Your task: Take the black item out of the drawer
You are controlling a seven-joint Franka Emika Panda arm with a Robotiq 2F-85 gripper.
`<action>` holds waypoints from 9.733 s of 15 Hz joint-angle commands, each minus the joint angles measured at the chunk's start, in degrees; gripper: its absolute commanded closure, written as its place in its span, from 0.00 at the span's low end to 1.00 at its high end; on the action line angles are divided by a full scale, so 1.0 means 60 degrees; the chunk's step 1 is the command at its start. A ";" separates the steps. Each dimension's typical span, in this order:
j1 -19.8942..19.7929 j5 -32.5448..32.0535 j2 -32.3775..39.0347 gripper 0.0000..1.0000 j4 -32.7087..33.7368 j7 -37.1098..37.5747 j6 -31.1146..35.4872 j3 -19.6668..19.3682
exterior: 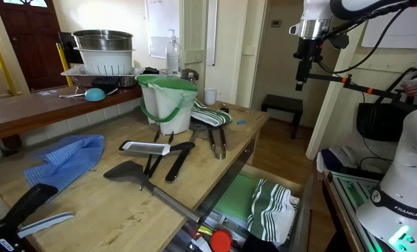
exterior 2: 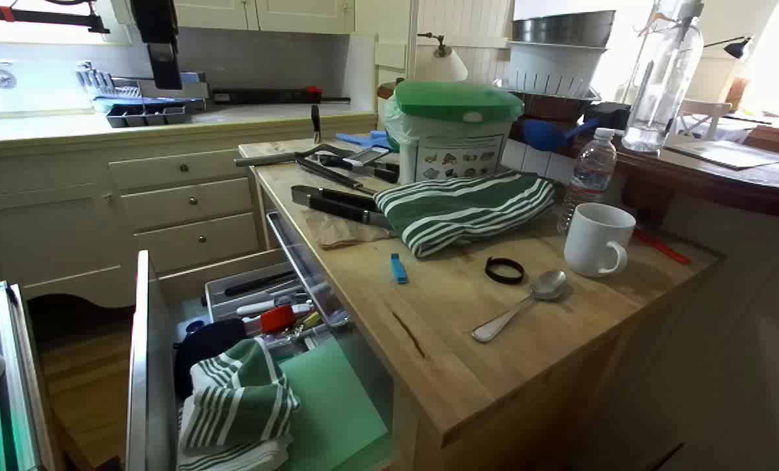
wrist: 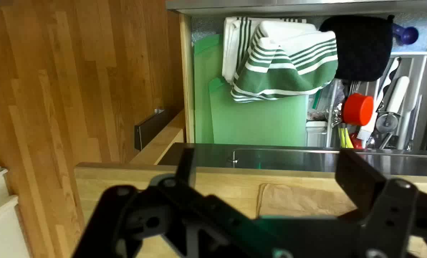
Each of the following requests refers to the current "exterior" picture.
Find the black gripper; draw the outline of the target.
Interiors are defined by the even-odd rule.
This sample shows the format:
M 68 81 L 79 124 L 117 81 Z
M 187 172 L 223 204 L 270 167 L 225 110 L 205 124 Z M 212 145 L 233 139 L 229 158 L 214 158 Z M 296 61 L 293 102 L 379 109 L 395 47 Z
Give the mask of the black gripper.
M 299 60 L 295 74 L 295 89 L 300 90 L 307 79 L 313 61 L 320 58 L 321 41 L 320 39 L 299 39 L 293 57 Z

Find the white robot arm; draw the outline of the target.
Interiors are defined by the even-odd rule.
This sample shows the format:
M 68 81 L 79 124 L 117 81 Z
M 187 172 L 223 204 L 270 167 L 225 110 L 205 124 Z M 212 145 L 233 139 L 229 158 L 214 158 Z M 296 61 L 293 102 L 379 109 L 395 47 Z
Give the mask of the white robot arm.
M 417 0 L 303 0 L 299 22 L 289 33 L 299 37 L 295 81 L 300 89 L 319 60 L 321 43 L 353 23 L 417 6 Z M 417 252 L 417 109 L 402 118 L 394 158 L 369 198 L 355 211 L 360 226 L 394 252 Z

